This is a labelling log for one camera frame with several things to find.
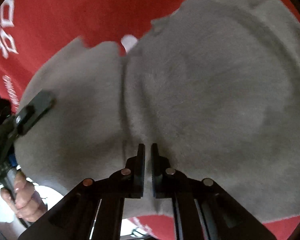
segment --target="silver screw head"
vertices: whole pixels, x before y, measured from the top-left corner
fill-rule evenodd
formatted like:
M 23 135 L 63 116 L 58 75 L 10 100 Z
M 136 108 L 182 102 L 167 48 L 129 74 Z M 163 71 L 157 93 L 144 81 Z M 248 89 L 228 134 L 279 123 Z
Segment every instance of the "silver screw head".
M 167 169 L 166 169 L 166 173 L 167 173 L 168 175 L 173 175 L 173 174 L 176 173 L 176 170 L 175 170 L 174 168 L 167 168 Z
M 203 184 L 208 186 L 208 187 L 211 187 L 213 185 L 213 180 L 212 179 L 209 179 L 209 178 L 206 178 L 206 179 L 203 179 Z
M 20 120 L 21 120 L 21 117 L 20 117 L 20 115 L 18 115 L 18 117 L 16 118 L 16 123 L 19 123 Z
M 131 170 L 130 169 L 122 169 L 121 174 L 124 176 L 127 176 L 127 175 L 131 174 Z

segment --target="gray cloth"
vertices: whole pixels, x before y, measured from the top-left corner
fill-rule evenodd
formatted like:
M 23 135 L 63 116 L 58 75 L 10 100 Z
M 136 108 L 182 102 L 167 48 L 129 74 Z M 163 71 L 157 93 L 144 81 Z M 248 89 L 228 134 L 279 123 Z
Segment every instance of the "gray cloth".
M 146 144 L 145 196 L 124 217 L 172 215 L 151 194 L 150 145 L 210 177 L 261 221 L 300 214 L 300 24 L 278 0 L 186 0 L 127 56 L 74 40 L 29 83 L 55 107 L 16 143 L 19 164 L 66 194 Z

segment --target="black clamp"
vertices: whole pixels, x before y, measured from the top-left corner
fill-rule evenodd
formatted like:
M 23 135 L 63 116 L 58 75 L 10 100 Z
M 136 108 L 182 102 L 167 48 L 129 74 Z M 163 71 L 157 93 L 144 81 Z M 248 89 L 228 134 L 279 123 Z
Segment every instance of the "black clamp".
M 177 240 L 276 240 L 215 181 L 190 179 L 171 168 L 156 144 L 151 161 L 154 197 L 172 199 Z
M 25 135 L 31 127 L 52 107 L 50 92 L 40 91 L 21 111 L 14 115 L 10 102 L 0 98 L 0 166 L 7 160 L 13 143 Z
M 125 198 L 143 196 L 145 146 L 109 178 L 84 179 L 29 227 L 19 240 L 120 239 Z

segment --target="white logo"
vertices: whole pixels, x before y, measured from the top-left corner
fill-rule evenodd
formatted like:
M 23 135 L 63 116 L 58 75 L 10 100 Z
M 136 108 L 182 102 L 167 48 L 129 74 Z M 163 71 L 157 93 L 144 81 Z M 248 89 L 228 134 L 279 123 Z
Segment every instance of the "white logo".
M 8 7 L 8 18 L 5 18 L 4 9 Z M 13 24 L 14 0 L 4 0 L 0 6 L 0 49 L 4 58 L 9 57 L 9 52 L 18 54 L 14 39 L 4 30 L 6 27 L 14 27 Z
M 15 90 L 13 89 L 13 85 L 11 83 L 11 78 L 7 75 L 4 75 L 4 76 L 2 76 L 2 79 L 4 82 L 4 86 L 6 87 L 7 92 L 9 94 L 11 103 L 13 104 L 13 108 L 15 111 L 17 111 L 18 107 L 19 107 L 19 100 L 18 100 Z

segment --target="finger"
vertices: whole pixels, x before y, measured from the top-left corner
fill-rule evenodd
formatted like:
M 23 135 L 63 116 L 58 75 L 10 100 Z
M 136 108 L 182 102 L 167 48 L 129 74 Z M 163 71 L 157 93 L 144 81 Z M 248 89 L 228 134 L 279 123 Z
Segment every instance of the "finger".
M 44 206 L 44 203 L 37 191 L 34 192 L 30 201 L 23 208 L 18 210 L 18 217 L 29 217 L 33 215 L 40 206 Z
M 18 190 L 16 196 L 16 208 L 20 209 L 27 205 L 34 193 L 34 185 L 31 182 L 27 182 L 23 189 Z
M 45 210 L 42 207 L 39 207 L 39 209 L 33 215 L 25 217 L 24 219 L 29 222 L 36 222 L 44 213 Z
M 23 189 L 27 184 L 26 176 L 23 174 L 22 171 L 18 171 L 16 177 L 14 179 L 14 190 L 18 192 L 19 190 Z
M 14 213 L 18 213 L 18 210 L 14 204 L 14 202 L 11 199 L 11 195 L 9 190 L 7 190 L 6 188 L 1 188 L 0 189 L 0 196 L 2 197 L 2 199 L 7 203 L 7 205 L 11 208 L 11 210 Z

